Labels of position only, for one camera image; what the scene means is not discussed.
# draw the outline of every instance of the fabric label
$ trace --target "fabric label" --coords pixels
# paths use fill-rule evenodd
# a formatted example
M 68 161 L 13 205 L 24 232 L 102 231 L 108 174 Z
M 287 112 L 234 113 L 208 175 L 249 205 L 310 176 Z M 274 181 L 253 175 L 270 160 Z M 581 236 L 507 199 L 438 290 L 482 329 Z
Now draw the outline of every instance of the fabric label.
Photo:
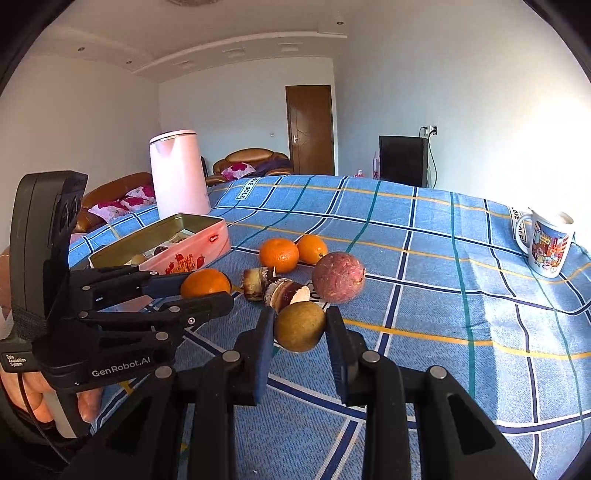
M 248 198 L 248 196 L 251 194 L 252 189 L 255 187 L 256 183 L 260 180 L 261 178 L 257 178 L 257 179 L 250 179 L 248 180 L 244 186 L 242 187 L 242 190 L 240 191 L 240 193 L 238 194 L 238 196 L 236 197 L 236 200 L 246 200 Z
M 524 215 L 524 213 L 513 207 L 509 207 L 509 213 L 511 214 L 511 221 L 513 222 L 513 238 L 517 240 L 515 237 L 515 227 L 517 226 L 517 222 Z M 525 231 L 525 222 L 523 222 L 519 226 L 519 238 L 521 238 L 521 241 L 527 245 L 527 232 Z

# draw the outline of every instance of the white kettle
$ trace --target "white kettle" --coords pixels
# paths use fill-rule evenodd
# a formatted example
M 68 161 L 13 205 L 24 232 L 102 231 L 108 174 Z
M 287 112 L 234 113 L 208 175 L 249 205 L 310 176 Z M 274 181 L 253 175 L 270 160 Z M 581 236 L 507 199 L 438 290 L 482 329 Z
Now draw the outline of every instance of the white kettle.
M 193 130 L 154 137 L 150 140 L 150 160 L 161 219 L 177 213 L 210 212 L 197 134 Z

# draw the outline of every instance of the orange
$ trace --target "orange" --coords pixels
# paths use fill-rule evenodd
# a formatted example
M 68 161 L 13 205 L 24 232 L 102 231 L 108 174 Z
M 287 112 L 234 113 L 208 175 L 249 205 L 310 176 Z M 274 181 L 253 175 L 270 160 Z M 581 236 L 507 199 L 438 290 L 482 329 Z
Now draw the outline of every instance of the orange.
M 304 235 L 297 242 L 302 262 L 316 265 L 318 260 L 325 256 L 329 249 L 318 235 Z
M 219 291 L 230 293 L 232 285 L 227 276 L 215 268 L 197 270 L 185 278 L 181 285 L 181 296 L 184 299 L 201 297 Z
M 287 238 L 270 238 L 259 250 L 259 260 L 265 267 L 275 267 L 277 273 L 292 271 L 300 259 L 297 245 Z

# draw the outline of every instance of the sofa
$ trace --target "sofa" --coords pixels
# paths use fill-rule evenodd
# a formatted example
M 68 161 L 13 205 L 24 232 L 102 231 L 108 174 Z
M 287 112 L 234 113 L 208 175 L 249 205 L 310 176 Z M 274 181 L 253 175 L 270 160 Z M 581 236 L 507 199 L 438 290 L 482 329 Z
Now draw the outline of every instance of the sofa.
M 225 168 L 228 168 L 233 163 L 248 163 L 256 168 L 258 164 L 262 164 L 272 158 L 284 158 L 290 162 L 290 167 L 275 168 L 265 173 L 265 177 L 276 175 L 293 175 L 293 163 L 289 157 L 280 152 L 273 152 L 266 148 L 243 148 L 242 150 L 230 153 L 226 158 L 218 160 L 213 165 L 213 175 L 206 177 L 207 186 L 217 185 L 219 183 L 226 183 L 227 180 L 222 177 L 221 173 Z

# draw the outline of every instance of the cartoon print on mug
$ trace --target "cartoon print on mug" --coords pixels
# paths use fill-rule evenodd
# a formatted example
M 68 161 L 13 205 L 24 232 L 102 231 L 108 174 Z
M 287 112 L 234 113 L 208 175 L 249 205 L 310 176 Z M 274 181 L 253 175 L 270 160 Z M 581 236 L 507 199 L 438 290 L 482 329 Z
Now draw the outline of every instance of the cartoon print on mug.
M 531 243 L 531 253 L 534 262 L 544 270 L 556 272 L 564 258 L 564 252 L 569 244 L 569 235 L 552 230 L 546 225 L 534 222 L 534 237 Z

